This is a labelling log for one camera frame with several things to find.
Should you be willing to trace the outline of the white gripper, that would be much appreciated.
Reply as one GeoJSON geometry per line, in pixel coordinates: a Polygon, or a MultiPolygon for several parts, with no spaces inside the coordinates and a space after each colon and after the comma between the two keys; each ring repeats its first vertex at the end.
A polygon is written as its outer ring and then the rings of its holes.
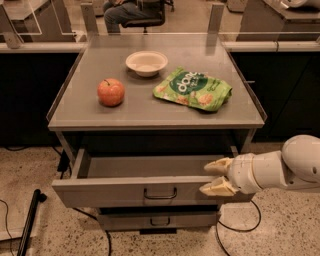
{"type": "Polygon", "coordinates": [[[234,196],[238,190],[253,194],[266,188],[286,188],[287,168],[280,151],[243,154],[221,158],[204,166],[204,170],[222,177],[199,188],[207,196],[234,196]]]}

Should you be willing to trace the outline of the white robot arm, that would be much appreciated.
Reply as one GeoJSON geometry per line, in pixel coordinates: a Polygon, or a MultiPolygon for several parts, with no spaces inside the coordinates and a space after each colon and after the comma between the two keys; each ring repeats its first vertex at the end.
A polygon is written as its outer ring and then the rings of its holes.
{"type": "Polygon", "coordinates": [[[320,139],[298,135],[282,149],[263,154],[241,154],[204,166],[214,179],[199,188],[207,196],[255,194],[267,188],[319,192],[320,139]]]}

